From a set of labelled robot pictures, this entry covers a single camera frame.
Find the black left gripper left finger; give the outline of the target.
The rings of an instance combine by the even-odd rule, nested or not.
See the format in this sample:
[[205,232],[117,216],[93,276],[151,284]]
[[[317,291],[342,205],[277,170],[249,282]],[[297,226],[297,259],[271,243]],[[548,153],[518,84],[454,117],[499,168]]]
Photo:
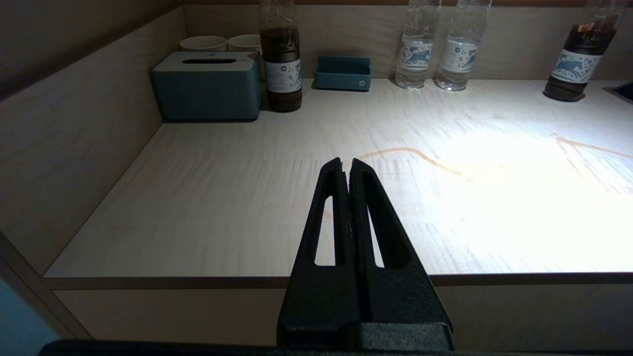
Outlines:
[[[334,266],[315,263],[326,200],[332,198]],[[344,329],[360,319],[357,259],[341,159],[319,171],[307,221],[276,323],[276,344],[288,348],[343,348]]]

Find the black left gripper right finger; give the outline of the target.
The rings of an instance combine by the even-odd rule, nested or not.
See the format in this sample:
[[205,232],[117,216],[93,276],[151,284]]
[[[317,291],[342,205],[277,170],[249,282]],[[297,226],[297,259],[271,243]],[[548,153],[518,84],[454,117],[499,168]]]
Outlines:
[[362,160],[350,171],[364,350],[452,350],[452,322],[376,172]]

